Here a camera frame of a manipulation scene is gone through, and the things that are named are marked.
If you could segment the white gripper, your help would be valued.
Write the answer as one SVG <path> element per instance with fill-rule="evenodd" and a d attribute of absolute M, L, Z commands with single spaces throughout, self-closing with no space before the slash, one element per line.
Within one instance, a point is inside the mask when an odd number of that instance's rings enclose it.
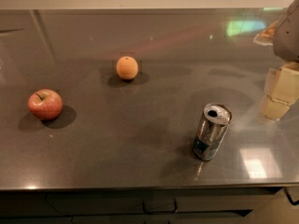
<path fill-rule="evenodd" d="M 299 99 L 299 0 L 293 0 L 278 21 L 274 21 L 253 42 L 272 46 L 284 61 L 280 68 L 270 68 L 264 84 L 260 115 L 280 120 Z"/>

